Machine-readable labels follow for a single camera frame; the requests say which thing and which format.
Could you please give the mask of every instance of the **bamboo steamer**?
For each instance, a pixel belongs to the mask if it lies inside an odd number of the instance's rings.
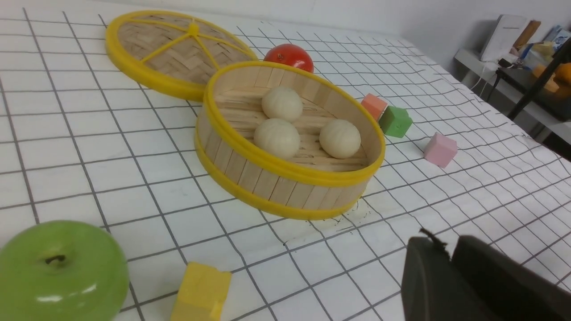
[[[303,115],[293,123],[300,150],[290,160],[253,144],[255,129],[267,119],[261,99],[277,86],[293,88],[304,104]],[[272,214],[304,220],[342,214],[357,202],[384,159],[383,133],[361,104],[301,69],[236,63],[210,79],[203,101],[195,135],[202,165],[230,194]],[[361,147],[351,158],[335,159],[320,147],[321,128],[335,118],[360,131]]]
[[[161,93],[201,101],[210,77],[235,62],[258,60],[237,37],[170,11],[136,11],[106,31],[107,55],[133,80]]]

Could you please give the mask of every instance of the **wall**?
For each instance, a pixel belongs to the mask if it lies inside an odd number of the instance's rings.
[[[461,47],[481,47],[500,14],[542,21],[535,40],[571,23],[570,0],[103,0],[398,34],[459,76]]]

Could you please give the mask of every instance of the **apple stem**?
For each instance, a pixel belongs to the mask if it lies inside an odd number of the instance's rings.
[[[50,258],[46,259],[46,264],[50,264],[51,262],[58,260],[60,262],[63,262],[66,259],[65,255],[56,255],[56,256],[52,256]]]

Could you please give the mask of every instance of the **tomato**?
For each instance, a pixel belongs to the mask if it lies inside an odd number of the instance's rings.
[[[313,72],[313,60],[301,47],[284,43],[268,51],[264,61],[282,63],[305,71]]]

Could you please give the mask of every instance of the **woven bamboo lid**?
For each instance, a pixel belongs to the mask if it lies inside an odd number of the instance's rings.
[[[135,81],[161,93],[202,101],[219,69],[258,60],[224,29],[169,11],[136,11],[115,18],[106,33],[107,54]]]

